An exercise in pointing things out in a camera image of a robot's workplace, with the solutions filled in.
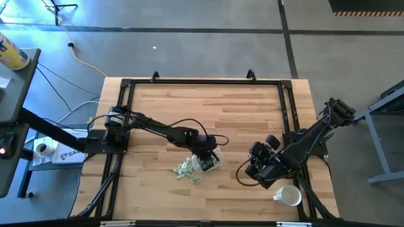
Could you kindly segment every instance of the wooden tabletop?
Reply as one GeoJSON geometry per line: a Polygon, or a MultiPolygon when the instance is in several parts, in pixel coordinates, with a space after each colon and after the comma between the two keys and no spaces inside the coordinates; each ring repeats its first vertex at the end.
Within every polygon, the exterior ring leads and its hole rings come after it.
{"type": "MultiPolygon", "coordinates": [[[[97,115],[106,114],[109,107],[116,105],[121,79],[105,79],[97,115]]],[[[316,121],[309,83],[305,79],[293,79],[292,85],[300,126],[309,127],[316,121]]],[[[284,206],[272,199],[279,188],[292,185],[291,180],[277,180],[266,190],[261,186],[242,186],[235,179],[235,171],[248,159],[253,142],[263,142],[268,134],[282,140],[284,128],[276,86],[137,84],[132,110],[165,124],[194,118],[208,133],[224,134],[230,142],[221,147],[223,165],[196,174],[203,180],[193,185],[187,177],[175,179],[172,171],[191,157],[190,151],[177,148],[149,132],[132,130],[122,164],[114,219],[298,220],[295,207],[284,206]]],[[[192,122],[181,125],[199,129],[192,122]]],[[[104,119],[96,121],[94,128],[103,129],[104,119]]],[[[97,154],[84,164],[72,215],[83,210],[100,187],[104,163],[105,155],[97,154]]],[[[310,157],[308,167],[313,190],[330,212],[338,216],[327,166],[323,160],[310,157]]],[[[246,183],[255,183],[244,173],[244,168],[240,178],[246,183]]],[[[305,199],[304,205],[309,213],[305,199]]]]}

